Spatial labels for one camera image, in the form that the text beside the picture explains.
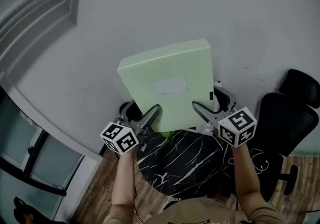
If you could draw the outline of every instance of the black marble table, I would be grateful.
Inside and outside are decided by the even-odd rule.
[[[208,196],[226,184],[234,187],[231,146],[213,136],[177,130],[171,138],[152,132],[137,161],[146,181],[180,199]]]

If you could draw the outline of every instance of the forearm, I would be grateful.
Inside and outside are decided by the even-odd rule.
[[[235,188],[239,197],[260,192],[260,182],[252,163],[247,144],[232,148],[235,172]]]
[[[112,205],[134,208],[135,205],[135,153],[120,156],[112,189]]]

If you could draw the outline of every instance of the light green box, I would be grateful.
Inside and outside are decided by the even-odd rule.
[[[124,58],[117,71],[143,114],[156,104],[161,106],[162,112],[152,126],[155,132],[204,125],[192,107],[193,101],[213,109],[212,54],[206,39]]]

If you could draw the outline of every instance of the shoe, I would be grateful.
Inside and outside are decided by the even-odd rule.
[[[15,208],[17,208],[17,209],[22,209],[26,205],[26,203],[18,197],[15,197],[13,199],[13,203],[14,203]]]
[[[24,214],[20,210],[14,209],[13,215],[14,215],[17,222],[19,222],[20,224],[25,224]]]

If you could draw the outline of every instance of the wooden floor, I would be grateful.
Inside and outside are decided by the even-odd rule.
[[[103,156],[103,161],[88,187],[73,221],[78,224],[102,224],[111,206],[111,192],[116,177],[118,160],[110,150]],[[320,209],[320,157],[290,156],[284,159],[282,173],[289,173],[291,165],[296,165],[298,178],[291,195],[283,195],[286,182],[279,180],[271,205],[283,213],[289,223],[302,223],[306,211]],[[135,166],[135,201],[142,221],[160,212],[173,200],[159,193],[143,179],[139,168]],[[231,197],[227,205],[235,208],[235,198]]]

